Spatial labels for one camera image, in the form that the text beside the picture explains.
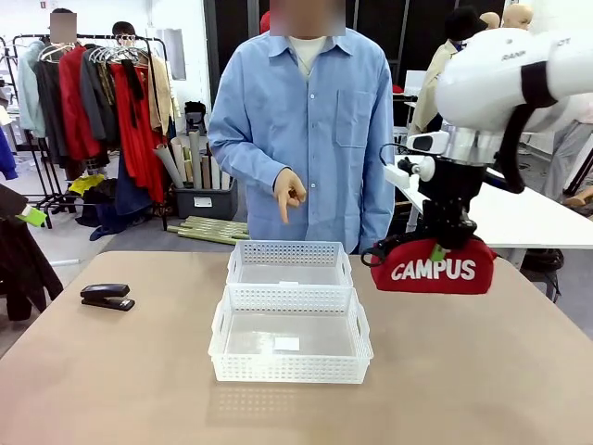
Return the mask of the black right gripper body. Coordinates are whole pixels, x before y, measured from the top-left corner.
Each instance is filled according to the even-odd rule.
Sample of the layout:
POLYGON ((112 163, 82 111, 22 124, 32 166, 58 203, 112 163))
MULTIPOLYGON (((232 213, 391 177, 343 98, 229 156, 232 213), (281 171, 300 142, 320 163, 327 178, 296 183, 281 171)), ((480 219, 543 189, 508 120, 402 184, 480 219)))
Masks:
POLYGON ((446 159, 424 158, 421 163, 433 167, 425 181, 419 173, 418 191, 423 202, 423 230, 444 249, 460 249, 473 238, 477 224, 468 216, 470 203, 481 189, 486 167, 457 164, 446 159))

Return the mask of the person's right hand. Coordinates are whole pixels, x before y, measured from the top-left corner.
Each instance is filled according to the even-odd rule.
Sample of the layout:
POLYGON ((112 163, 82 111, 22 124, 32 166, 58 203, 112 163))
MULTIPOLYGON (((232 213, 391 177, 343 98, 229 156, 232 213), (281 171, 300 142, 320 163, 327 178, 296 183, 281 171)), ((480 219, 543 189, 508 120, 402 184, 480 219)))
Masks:
POLYGON ((306 202, 307 191, 300 178, 289 168, 283 168, 276 176, 273 195, 277 201, 283 223, 289 223, 288 209, 298 208, 306 202))

